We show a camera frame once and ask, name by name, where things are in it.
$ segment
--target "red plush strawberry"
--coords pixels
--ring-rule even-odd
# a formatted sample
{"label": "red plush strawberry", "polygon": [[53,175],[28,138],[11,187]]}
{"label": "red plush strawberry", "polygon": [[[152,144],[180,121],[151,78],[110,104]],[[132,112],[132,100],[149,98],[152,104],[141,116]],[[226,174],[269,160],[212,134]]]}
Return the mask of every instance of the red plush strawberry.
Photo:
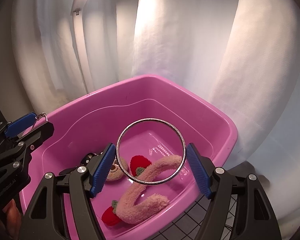
{"label": "red plush strawberry", "polygon": [[101,220],[107,225],[107,226],[114,226],[121,222],[122,220],[117,217],[116,214],[113,213],[113,207],[109,207],[101,217]]}
{"label": "red plush strawberry", "polygon": [[136,155],[133,156],[131,161],[130,161],[130,170],[132,175],[135,177],[139,174],[137,174],[137,169],[138,168],[146,168],[149,165],[151,165],[151,161],[149,161],[146,157],[142,155]]}

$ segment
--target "black wire grid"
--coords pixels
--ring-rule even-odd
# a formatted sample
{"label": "black wire grid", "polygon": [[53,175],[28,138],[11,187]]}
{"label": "black wire grid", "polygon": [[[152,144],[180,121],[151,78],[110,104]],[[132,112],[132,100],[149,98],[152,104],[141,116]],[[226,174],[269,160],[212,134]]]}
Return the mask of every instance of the black wire grid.
{"label": "black wire grid", "polygon": [[[186,211],[180,214],[173,222],[169,223],[159,232],[147,238],[147,240],[194,240],[199,231],[209,206],[209,200],[200,195]],[[221,240],[230,238],[236,208],[236,195],[231,196],[227,221]]]}

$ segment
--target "pink tub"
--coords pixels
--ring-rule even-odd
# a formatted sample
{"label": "pink tub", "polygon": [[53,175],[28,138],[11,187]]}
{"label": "pink tub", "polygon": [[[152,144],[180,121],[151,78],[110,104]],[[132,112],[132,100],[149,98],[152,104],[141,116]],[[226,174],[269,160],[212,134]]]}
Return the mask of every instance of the pink tub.
{"label": "pink tub", "polygon": [[[183,135],[186,144],[193,142],[199,152],[209,157],[215,166],[222,166],[236,140],[234,123],[208,102],[156,75],[143,75],[125,80],[83,96],[48,115],[55,127],[51,138],[32,153],[29,165],[30,184],[20,193],[23,212],[43,175],[56,175],[66,168],[78,166],[89,152],[100,152],[107,143],[116,143],[122,130],[142,118],[159,118],[170,122]],[[122,140],[120,156],[128,163],[134,155],[149,160],[182,154],[180,140],[169,127],[145,122],[132,128]],[[162,179],[171,172],[161,174]],[[147,187],[138,200],[159,193],[170,204],[160,213],[138,225],[124,222],[108,227],[101,221],[112,200],[119,200],[131,185],[126,177],[107,183],[92,205],[103,233],[108,240],[143,240],[174,220],[199,195],[198,187],[186,162],[171,181]],[[71,212],[70,198],[65,196],[66,217],[72,240],[78,239]]]}

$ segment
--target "white fabric backdrop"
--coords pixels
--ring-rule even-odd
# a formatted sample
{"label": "white fabric backdrop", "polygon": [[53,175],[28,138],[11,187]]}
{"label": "white fabric backdrop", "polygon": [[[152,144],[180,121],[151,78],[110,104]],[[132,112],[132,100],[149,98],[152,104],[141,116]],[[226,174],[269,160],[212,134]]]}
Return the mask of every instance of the white fabric backdrop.
{"label": "white fabric backdrop", "polygon": [[[14,1],[15,58],[38,113],[86,93],[72,1]],[[88,0],[83,29],[95,89],[157,73],[229,115],[239,139],[225,167],[248,159],[269,179],[282,235],[291,236],[300,224],[300,10],[292,0]]]}

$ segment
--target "pink plush toy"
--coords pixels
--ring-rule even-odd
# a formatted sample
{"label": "pink plush toy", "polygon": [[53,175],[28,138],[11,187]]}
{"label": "pink plush toy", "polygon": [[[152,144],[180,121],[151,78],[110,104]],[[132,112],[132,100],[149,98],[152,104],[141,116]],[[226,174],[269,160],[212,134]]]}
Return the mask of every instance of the pink plush toy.
{"label": "pink plush toy", "polygon": [[[154,181],[161,172],[171,169],[177,169],[181,163],[181,156],[170,155],[157,160],[148,166],[138,179],[145,181]],[[142,203],[135,205],[139,195],[146,189],[146,185],[134,182],[128,190],[122,195],[117,203],[115,213],[124,222],[129,224],[138,224],[152,215],[164,209],[169,199],[166,196],[153,194]]]}

